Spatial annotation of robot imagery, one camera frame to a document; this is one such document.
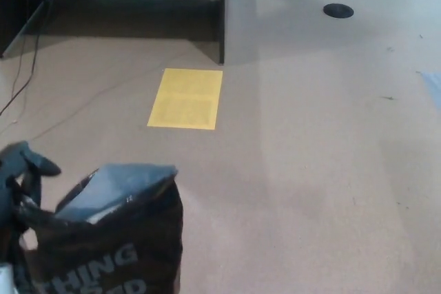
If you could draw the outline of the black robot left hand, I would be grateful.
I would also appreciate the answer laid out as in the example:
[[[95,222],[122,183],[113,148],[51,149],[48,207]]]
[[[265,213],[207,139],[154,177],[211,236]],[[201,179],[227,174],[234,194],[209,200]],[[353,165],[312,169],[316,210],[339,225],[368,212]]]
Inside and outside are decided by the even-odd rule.
[[[58,165],[32,151],[25,140],[1,150],[1,227],[12,222],[14,208],[23,196],[41,205],[41,179],[61,173]]]

